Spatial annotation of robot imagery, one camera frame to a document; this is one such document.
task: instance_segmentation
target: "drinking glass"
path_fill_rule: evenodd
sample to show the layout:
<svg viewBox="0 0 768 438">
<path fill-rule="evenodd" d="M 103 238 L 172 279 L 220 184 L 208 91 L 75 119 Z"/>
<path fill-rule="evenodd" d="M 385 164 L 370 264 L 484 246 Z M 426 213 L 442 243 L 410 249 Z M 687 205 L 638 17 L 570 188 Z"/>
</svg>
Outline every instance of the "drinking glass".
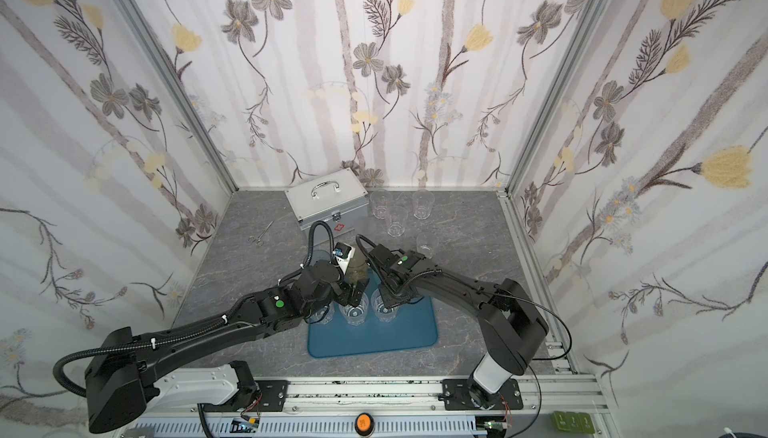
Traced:
<svg viewBox="0 0 768 438">
<path fill-rule="evenodd" d="M 386 232 L 389 236 L 400 236 L 406 232 L 408 210 L 402 206 L 391 206 L 386 214 Z"/>
<path fill-rule="evenodd" d="M 413 194 L 413 216 L 419 220 L 429 218 L 432 207 L 435 206 L 435 195 L 427 190 L 418 190 Z"/>
<path fill-rule="evenodd" d="M 376 190 L 371 193 L 371 212 L 373 216 L 383 220 L 389 207 L 392 206 L 392 194 L 387 190 Z"/>
<path fill-rule="evenodd" d="M 333 319 L 334 314 L 336 314 L 336 308 L 333 303 L 328 303 L 310 317 L 310 324 L 328 324 Z"/>
<path fill-rule="evenodd" d="M 435 233 L 419 233 L 416 237 L 416 251 L 423 254 L 427 258 L 435 256 L 435 248 L 437 247 L 437 237 Z"/>
<path fill-rule="evenodd" d="M 387 308 L 384 306 L 384 299 L 382 299 L 381 292 L 377 289 L 371 296 L 371 307 L 373 308 L 373 314 L 379 318 L 380 321 L 388 322 L 395 319 L 399 308 Z"/>
<path fill-rule="evenodd" d="M 360 304 L 356 307 L 349 305 L 343 307 L 339 305 L 339 311 L 341 311 L 341 315 L 344 317 L 346 322 L 353 327 L 361 325 L 363 322 L 365 322 L 366 317 L 368 316 L 368 308 L 368 295 L 365 293 L 362 294 L 362 298 L 360 298 Z"/>
</svg>

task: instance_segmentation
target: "metal bracket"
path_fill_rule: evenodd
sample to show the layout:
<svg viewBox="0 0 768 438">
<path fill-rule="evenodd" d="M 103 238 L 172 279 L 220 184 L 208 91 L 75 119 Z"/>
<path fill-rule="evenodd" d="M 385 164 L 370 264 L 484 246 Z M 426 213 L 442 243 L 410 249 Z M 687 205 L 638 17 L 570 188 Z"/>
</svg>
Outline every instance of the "metal bracket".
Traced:
<svg viewBox="0 0 768 438">
<path fill-rule="evenodd" d="M 522 410 L 523 398 L 516 380 L 507 380 L 498 391 L 499 398 L 487 410 L 504 410 L 501 396 L 510 410 Z M 479 410 L 469 396 L 466 380 L 446 379 L 442 381 L 442 395 L 439 397 L 446 405 L 446 411 Z"/>
<path fill-rule="evenodd" d="M 286 402 L 286 391 L 288 389 L 288 380 L 258 380 L 256 390 L 250 396 L 248 403 L 223 404 L 223 405 L 205 405 L 203 410 L 209 412 L 232 412 L 248 407 L 261 393 L 259 400 L 259 412 L 273 411 L 282 412 L 283 405 Z"/>
<path fill-rule="evenodd" d="M 565 352 L 561 341 L 546 341 L 544 346 L 547 347 L 547 353 L 549 357 L 560 356 Z M 552 360 L 552 367 L 554 368 L 554 374 L 556 375 L 570 375 L 573 374 L 571 369 L 571 362 L 567 358 L 561 358 L 560 360 Z"/>
</svg>

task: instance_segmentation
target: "robotic arm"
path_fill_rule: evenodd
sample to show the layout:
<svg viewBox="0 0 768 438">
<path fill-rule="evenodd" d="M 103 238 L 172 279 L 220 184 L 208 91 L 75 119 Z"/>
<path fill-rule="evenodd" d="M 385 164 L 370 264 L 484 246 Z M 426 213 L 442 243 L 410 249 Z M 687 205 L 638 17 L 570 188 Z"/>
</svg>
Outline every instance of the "robotic arm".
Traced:
<svg viewBox="0 0 768 438">
<path fill-rule="evenodd" d="M 327 229 L 325 223 L 319 222 L 312 230 L 317 225 Z M 363 242 L 372 250 L 366 250 Z M 388 307 L 408 304 L 420 294 L 427 294 L 478 319 L 488 353 L 466 386 L 474 406 L 487 407 L 512 374 L 524 373 L 544 341 L 548 326 L 533 305 L 517 300 L 529 300 L 517 282 L 507 279 L 492 284 L 466 278 L 441 269 L 415 251 L 389 251 L 361 235 L 357 244 L 381 279 L 379 289 Z M 86 396 L 91 433 L 129 424 L 161 391 L 166 391 L 161 380 L 168 382 L 164 376 L 177 368 L 226 347 L 295 328 L 333 301 L 357 305 L 367 282 L 351 285 L 344 281 L 346 264 L 354 250 L 341 243 L 334 247 L 332 238 L 330 246 L 331 262 L 318 261 L 309 266 L 310 236 L 310 252 L 301 268 L 282 278 L 278 286 L 246 294 L 221 315 L 183 327 L 137 336 L 132 335 L 130 327 L 113 331 L 100 348 L 61 358 L 54 366 L 54 378 L 72 393 Z M 82 388 L 65 375 L 64 366 L 88 357 L 93 359 L 85 371 Z M 238 390 L 225 391 L 218 403 L 235 404 L 235 409 L 242 407 L 240 403 L 249 403 L 254 392 L 247 366 L 240 364 L 236 371 Z"/>
</svg>

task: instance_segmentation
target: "blue mat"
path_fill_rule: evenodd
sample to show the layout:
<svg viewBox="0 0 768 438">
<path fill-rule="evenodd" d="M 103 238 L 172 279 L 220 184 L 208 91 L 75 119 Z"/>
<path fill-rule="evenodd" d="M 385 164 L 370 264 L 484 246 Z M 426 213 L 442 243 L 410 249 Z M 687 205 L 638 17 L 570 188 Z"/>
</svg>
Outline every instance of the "blue mat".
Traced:
<svg viewBox="0 0 768 438">
<path fill-rule="evenodd" d="M 370 282 L 366 294 L 370 299 L 379 287 L 379 277 L 368 270 Z M 353 327 L 341 316 L 339 305 L 328 324 L 311 324 L 306 348 L 310 356 L 328 358 L 381 351 L 431 347 L 437 342 L 437 323 L 432 299 L 424 297 L 417 304 L 399 307 L 397 317 L 389 323 L 379 321 L 368 309 L 366 322 Z"/>
</svg>

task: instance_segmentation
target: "table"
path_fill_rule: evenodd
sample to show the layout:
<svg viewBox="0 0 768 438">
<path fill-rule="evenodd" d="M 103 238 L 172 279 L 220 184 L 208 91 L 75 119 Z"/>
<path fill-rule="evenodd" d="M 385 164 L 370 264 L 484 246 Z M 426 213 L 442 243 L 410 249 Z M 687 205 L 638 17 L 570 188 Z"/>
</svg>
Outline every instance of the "table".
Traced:
<svg viewBox="0 0 768 438">
<path fill-rule="evenodd" d="M 411 192 L 392 191 L 396 204 L 411 208 Z M 264 245 L 249 243 L 270 221 Z M 433 260 L 448 270 L 480 280 L 518 281 L 524 275 L 512 244 L 501 204 L 493 191 L 435 192 L 435 207 L 426 220 L 408 218 L 403 236 L 386 233 L 384 220 L 373 216 L 365 232 L 390 248 L 416 248 L 419 232 L 435 233 L 439 245 Z M 351 244 L 356 232 L 338 241 Z M 226 210 L 197 277 L 187 291 L 174 326 L 224 312 L 245 293 L 274 286 L 298 268 L 306 256 L 306 238 L 299 230 L 284 192 L 237 192 Z M 438 342 L 420 350 L 316 359 L 306 351 L 307 325 L 265 340 L 239 344 L 187 366 L 208 367 L 244 360 L 255 376 L 445 376 L 468 375 L 485 354 L 475 318 L 434 299 Z M 537 356 L 547 356 L 540 349 Z M 532 362 L 537 374 L 552 374 L 549 362 Z"/>
</svg>

